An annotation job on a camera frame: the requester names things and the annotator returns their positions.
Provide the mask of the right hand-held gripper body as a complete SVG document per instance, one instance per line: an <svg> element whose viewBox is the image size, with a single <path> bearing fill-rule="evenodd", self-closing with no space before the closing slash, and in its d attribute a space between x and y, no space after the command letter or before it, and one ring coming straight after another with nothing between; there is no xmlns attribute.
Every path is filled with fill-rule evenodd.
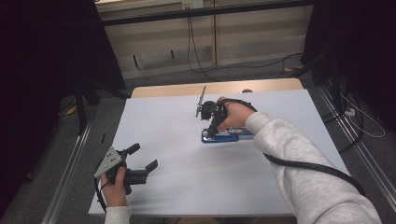
<svg viewBox="0 0 396 224"><path fill-rule="evenodd" d="M203 102L205 96L206 86L203 86L201 96L199 98L195 117L200 116L201 120L221 119L222 118L222 104L214 101Z"/></svg>

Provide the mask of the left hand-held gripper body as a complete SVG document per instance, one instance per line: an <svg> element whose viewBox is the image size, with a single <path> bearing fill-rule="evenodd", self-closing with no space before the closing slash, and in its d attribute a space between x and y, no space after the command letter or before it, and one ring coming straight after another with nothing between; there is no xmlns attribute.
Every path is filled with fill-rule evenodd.
<svg viewBox="0 0 396 224"><path fill-rule="evenodd" d="M114 147L110 147L99 163L94 173L94 178L98 179L102 174L105 174L109 181L114 184L118 169L124 167L126 169L126 174L123 186L126 190L126 194L129 195L132 193L132 185L145 184L149 174L145 168L143 170L131 170L127 167L126 159L129 155L126 153L126 149L119 151Z"/></svg>

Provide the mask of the blue stapler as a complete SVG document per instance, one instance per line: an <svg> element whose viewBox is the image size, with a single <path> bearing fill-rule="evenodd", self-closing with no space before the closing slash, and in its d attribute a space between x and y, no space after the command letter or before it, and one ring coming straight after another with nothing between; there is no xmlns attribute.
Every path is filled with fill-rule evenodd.
<svg viewBox="0 0 396 224"><path fill-rule="evenodd" d="M212 137L208 135L208 129L203 129L201 133L201 141L205 144L237 142L239 140L250 140L253 137L254 134L246 128L229 128L223 132L216 133Z"/></svg>

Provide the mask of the person's right hand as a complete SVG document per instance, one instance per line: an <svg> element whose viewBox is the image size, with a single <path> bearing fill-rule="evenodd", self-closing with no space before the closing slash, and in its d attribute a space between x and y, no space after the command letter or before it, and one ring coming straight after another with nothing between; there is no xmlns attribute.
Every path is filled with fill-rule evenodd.
<svg viewBox="0 0 396 224"><path fill-rule="evenodd" d="M223 102L227 110L227 118L218 126L220 132L228 128L241 128L246 126L246 121L254 110L237 102L229 102L228 98L220 97L218 102Z"/></svg>

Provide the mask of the person's left hand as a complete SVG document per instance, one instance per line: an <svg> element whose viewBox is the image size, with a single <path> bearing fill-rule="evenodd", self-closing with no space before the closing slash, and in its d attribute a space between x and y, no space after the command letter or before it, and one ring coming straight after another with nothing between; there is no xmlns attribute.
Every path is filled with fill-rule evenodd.
<svg viewBox="0 0 396 224"><path fill-rule="evenodd" d="M120 167L116 174L115 183L112 184L105 174L101 175L102 191L107 207L127 206L126 190L123 186L126 170Z"/></svg>

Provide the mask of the white table sheet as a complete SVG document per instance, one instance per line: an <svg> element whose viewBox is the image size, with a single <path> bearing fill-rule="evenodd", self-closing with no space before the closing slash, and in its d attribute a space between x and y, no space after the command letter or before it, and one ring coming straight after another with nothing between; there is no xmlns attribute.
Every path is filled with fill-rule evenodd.
<svg viewBox="0 0 396 224"><path fill-rule="evenodd" d="M216 98L197 93L127 100L112 145L122 150L139 144L126 160L131 169L158 162L146 184L132 188L128 202L134 215L290 215L270 162L252 140L202 142L201 132L209 124L197 116L197 103Z"/></svg>

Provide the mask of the wooden table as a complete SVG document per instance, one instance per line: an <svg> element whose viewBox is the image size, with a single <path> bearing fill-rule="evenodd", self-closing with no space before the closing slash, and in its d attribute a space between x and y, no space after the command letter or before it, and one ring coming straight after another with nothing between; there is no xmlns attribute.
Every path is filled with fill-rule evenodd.
<svg viewBox="0 0 396 224"><path fill-rule="evenodd" d="M203 88L208 94L302 90L304 87L298 78L272 78L242 81L207 82L163 86L137 87L132 98L200 95Z"/></svg>

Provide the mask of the black metal stand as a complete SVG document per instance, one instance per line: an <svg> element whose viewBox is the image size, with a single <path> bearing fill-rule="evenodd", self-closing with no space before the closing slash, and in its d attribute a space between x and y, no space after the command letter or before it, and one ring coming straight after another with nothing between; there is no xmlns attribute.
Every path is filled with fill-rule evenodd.
<svg viewBox="0 0 396 224"><path fill-rule="evenodd" d="M90 77L79 78L75 87L75 97L78 110L78 134L82 135L88 126L84 102L89 105L98 105L101 102L98 91L105 91L120 99L128 99L131 93L123 89L115 89Z"/></svg>

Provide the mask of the black horizontal bar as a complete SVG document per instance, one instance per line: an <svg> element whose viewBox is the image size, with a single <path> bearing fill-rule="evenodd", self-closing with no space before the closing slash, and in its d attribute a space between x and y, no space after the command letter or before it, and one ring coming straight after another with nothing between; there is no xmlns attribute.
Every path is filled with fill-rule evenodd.
<svg viewBox="0 0 396 224"><path fill-rule="evenodd" d="M244 4L226 7L207 7L198 9L185 9L171 12L161 12L136 16L121 16L110 19L102 19L103 26L115 26L132 23L142 23L149 21L167 21L175 19L186 19L202 16L223 15L232 13L242 13L259 10L271 10L291 7L313 6L315 0L275 0L265 3Z"/></svg>

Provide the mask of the black curtain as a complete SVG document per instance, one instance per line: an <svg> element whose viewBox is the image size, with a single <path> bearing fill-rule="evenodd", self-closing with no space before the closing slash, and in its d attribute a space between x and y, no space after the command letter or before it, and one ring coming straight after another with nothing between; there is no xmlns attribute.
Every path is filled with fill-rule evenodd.
<svg viewBox="0 0 396 224"><path fill-rule="evenodd" d="M322 53L314 82L323 83L337 61L354 91L396 131L396 0L314 0L301 62Z"/></svg>
<svg viewBox="0 0 396 224"><path fill-rule="evenodd" d="M94 0L0 0L0 218L45 150L60 101L124 87Z"/></svg>

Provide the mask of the aluminium floor rail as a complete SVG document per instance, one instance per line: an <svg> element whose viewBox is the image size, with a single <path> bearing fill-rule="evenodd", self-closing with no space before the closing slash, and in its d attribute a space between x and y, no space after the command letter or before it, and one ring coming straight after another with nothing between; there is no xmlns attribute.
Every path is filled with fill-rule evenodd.
<svg viewBox="0 0 396 224"><path fill-rule="evenodd" d="M78 139L74 145L72 153L68 159L62 178L50 200L46 213L41 221L41 224L56 224L61 213L65 197L71 186L74 173L77 169L80 155L86 145L88 136L90 134L91 124L88 123L78 134Z"/></svg>
<svg viewBox="0 0 396 224"><path fill-rule="evenodd" d="M331 96L329 90L319 88L318 92L322 97L322 100L327 107L331 110L331 115L334 116L334 120L340 126L349 145L339 150L340 153L354 150L361 162L364 164L365 169L374 180L377 187L380 189L383 197L387 200L392 211L396 214L396 185L391 181L389 176L385 173L379 164L379 161L375 159L371 153L368 145L363 142L363 137L368 136L370 140L380 140L386 135L385 129L367 113L365 113L359 106L359 102L352 103L343 93L340 93L340 100L346 103L346 108L350 107L355 110L356 115L354 117L348 117L344 112L338 112L336 110L334 97ZM369 119L381 130L381 134L372 134L364 130L363 121L364 118Z"/></svg>

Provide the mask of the white wall socket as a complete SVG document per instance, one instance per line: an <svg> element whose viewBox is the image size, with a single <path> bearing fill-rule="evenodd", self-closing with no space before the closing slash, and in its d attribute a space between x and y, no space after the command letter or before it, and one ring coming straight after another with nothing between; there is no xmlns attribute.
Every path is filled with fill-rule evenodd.
<svg viewBox="0 0 396 224"><path fill-rule="evenodd" d="M183 9L197 9L204 7L204 0L182 0L181 6Z"/></svg>

